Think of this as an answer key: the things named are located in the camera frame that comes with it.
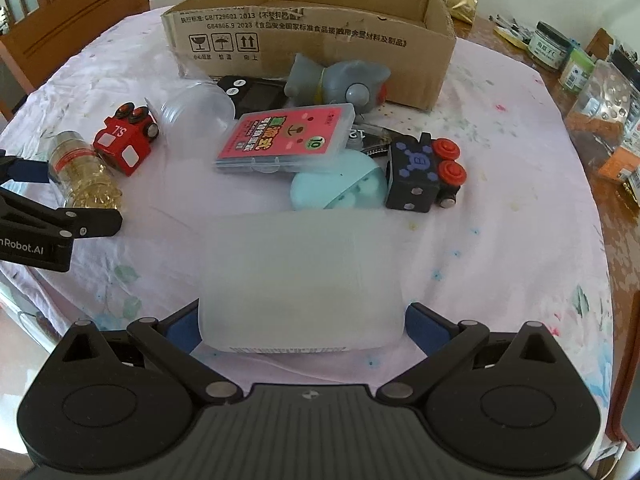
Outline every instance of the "glass jar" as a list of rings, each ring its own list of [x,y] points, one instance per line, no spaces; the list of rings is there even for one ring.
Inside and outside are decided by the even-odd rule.
[[[550,25],[538,22],[527,49],[535,62],[555,71],[561,67],[571,49],[571,42]]]
[[[77,132],[52,139],[49,165],[65,207],[120,207],[122,192],[94,148]]]

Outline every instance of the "round green sticker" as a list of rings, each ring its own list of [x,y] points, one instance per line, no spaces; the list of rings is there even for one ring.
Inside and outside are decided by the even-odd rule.
[[[306,142],[306,148],[308,150],[317,150],[318,148],[322,147],[322,145],[324,144],[324,137],[311,137],[307,142]]]

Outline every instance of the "logo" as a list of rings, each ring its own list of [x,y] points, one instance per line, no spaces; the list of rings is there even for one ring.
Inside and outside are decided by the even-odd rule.
[[[124,126],[116,126],[116,129],[113,131],[113,135],[116,137],[121,137],[127,133],[127,129]]]
[[[190,34],[191,50],[194,52],[211,52],[209,37],[206,34]]]
[[[29,254],[44,254],[44,247],[31,246],[31,244],[21,244],[20,242],[14,242],[10,238],[0,238],[0,245],[10,249],[24,251]]]
[[[213,50],[216,52],[234,51],[234,42],[231,39],[231,34],[226,32],[221,34],[212,34],[211,41],[213,42]]]
[[[236,32],[238,52],[260,52],[256,32]]]
[[[320,394],[315,390],[309,390],[308,392],[303,393],[302,397],[306,400],[315,400],[320,397]]]

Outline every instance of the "black lid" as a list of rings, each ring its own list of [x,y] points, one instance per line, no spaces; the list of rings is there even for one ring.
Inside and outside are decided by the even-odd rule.
[[[613,54],[611,54],[611,62],[622,72],[622,75],[629,79],[629,82],[640,91],[640,69],[635,66],[634,62],[619,50],[615,50]]]
[[[554,40],[558,45],[564,46],[565,48],[571,48],[571,41],[569,41],[562,32],[558,32],[551,27],[551,25],[547,25],[545,22],[538,22],[538,30],[548,35],[548,37]]]

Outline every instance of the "red toy car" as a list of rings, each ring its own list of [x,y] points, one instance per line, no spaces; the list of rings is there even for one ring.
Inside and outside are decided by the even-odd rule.
[[[107,127],[95,136],[95,150],[110,166],[131,175],[151,153],[150,144],[160,133],[158,125],[149,108],[136,108],[133,103],[124,103],[104,124]]]

